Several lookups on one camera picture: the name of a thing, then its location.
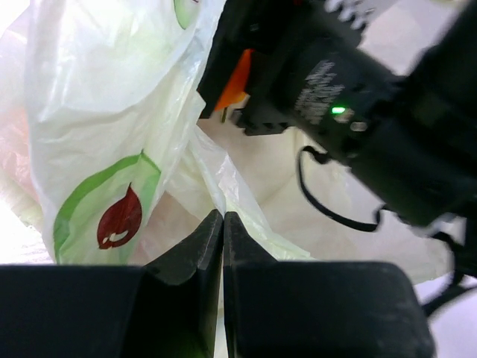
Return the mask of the orange fake fruit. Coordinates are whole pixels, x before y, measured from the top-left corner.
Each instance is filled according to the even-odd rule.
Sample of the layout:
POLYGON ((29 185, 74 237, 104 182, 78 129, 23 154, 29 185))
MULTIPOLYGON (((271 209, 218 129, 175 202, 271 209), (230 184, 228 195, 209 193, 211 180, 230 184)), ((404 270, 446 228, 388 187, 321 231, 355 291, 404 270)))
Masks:
POLYGON ((223 110, 233 104, 243 101, 247 95, 245 92, 248 78, 250 76, 251 58, 254 50, 245 50, 238 61, 230 79, 227 82, 222 94, 215 105, 214 110, 223 110))

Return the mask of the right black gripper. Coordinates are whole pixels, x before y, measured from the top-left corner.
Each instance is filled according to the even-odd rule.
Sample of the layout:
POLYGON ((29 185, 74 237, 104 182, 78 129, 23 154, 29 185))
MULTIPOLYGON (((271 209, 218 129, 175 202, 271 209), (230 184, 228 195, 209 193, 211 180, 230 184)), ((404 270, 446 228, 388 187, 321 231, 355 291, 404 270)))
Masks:
POLYGON ((248 136, 299 128, 319 163, 347 166, 405 223, 476 217, 476 3, 406 76, 360 48, 325 1, 226 1, 198 92, 214 112, 254 50, 233 121, 248 136))

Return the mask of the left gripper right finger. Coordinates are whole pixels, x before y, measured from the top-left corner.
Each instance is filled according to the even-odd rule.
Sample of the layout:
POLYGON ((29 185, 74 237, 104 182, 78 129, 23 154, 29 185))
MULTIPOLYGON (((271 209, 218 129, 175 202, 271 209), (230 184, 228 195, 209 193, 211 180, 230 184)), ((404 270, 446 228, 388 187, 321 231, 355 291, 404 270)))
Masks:
POLYGON ((224 219, 231 357, 433 357, 414 288, 391 263, 279 261, 224 219))

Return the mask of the translucent plastic bag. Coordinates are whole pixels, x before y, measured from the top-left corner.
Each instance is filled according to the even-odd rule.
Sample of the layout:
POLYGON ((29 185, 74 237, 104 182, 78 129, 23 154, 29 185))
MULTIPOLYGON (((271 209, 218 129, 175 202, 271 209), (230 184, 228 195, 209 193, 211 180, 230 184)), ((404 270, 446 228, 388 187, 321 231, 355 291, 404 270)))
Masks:
POLYGON ((297 129, 243 136, 200 120, 222 1, 3 1, 1 174, 34 199, 26 224, 59 264, 145 263, 213 209, 278 259, 383 260, 446 274, 441 242, 396 219, 356 233, 303 197, 297 129))

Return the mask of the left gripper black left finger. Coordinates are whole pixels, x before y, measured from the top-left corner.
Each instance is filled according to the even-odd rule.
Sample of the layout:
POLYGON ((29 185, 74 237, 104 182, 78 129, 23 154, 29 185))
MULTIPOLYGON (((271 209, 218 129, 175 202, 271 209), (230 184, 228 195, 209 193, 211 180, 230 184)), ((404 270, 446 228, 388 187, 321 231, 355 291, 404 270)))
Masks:
POLYGON ((212 357, 223 245, 213 210, 145 266, 2 266, 3 357, 212 357))

